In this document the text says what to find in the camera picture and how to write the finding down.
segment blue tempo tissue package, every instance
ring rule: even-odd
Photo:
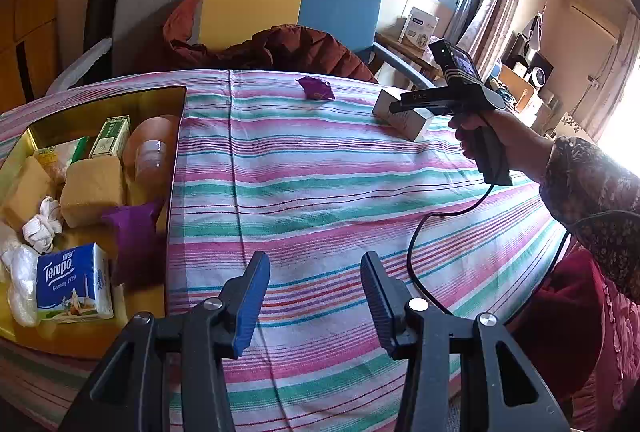
[[[109,265],[97,244],[38,258],[36,302],[40,320],[59,323],[113,318]]]

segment human arm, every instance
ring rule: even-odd
[[[483,113],[505,146],[512,170],[540,183],[540,197],[551,215],[568,228],[594,256],[602,272],[619,291],[640,302],[640,179],[622,168],[597,146],[579,138],[542,138],[508,112]],[[465,156],[473,149],[462,128],[484,125],[476,115],[455,116]]]

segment golden tray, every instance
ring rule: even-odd
[[[143,120],[162,114],[172,114],[182,120],[185,97],[186,88],[181,86],[127,92],[66,108],[31,123],[0,168],[0,204],[4,201],[4,197],[24,160],[33,155],[37,148],[56,145],[82,138],[82,136],[90,136],[88,142],[90,149],[104,120],[110,116],[128,114],[132,130]],[[175,173],[175,162],[172,170]],[[144,202],[130,181],[127,181],[127,187],[128,204]],[[158,226],[164,226],[167,235],[169,233],[168,214],[170,208],[171,196],[169,195],[168,209],[166,212],[162,212],[161,220],[158,222]],[[113,253],[116,250],[113,238],[107,236],[106,241],[105,243],[98,242],[98,245],[108,252],[110,258],[114,258]],[[133,293],[124,292],[122,286],[112,286],[114,313],[112,319],[73,324],[60,324],[48,320],[41,322],[35,328],[24,328],[12,317],[7,301],[8,287],[8,282],[0,284],[0,337],[27,348],[63,356],[101,358],[135,313],[149,311],[156,317],[164,316],[164,285]]]

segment device screen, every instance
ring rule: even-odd
[[[456,62],[456,67],[458,69],[464,71],[465,73],[471,76],[478,77],[476,66],[466,54],[464,54],[462,51],[460,51],[460,49],[458,49],[455,46],[449,46],[449,49],[451,50],[451,55],[453,56],[453,59]]]

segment small carton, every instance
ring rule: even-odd
[[[397,114],[389,112],[389,105],[400,100],[400,94],[403,92],[407,91],[395,87],[380,89],[376,105],[373,106],[373,114],[400,131],[409,141],[424,139],[433,119],[433,114],[428,108],[414,108]]]
[[[89,152],[89,158],[105,155],[122,157],[124,145],[129,139],[129,127],[128,116],[107,118],[95,139],[91,152]]]
[[[113,318],[109,266],[97,244],[38,258],[36,304],[40,320],[58,323]]]
[[[425,59],[429,55],[429,40],[436,29],[439,18],[418,8],[411,8],[400,35],[400,43]]]

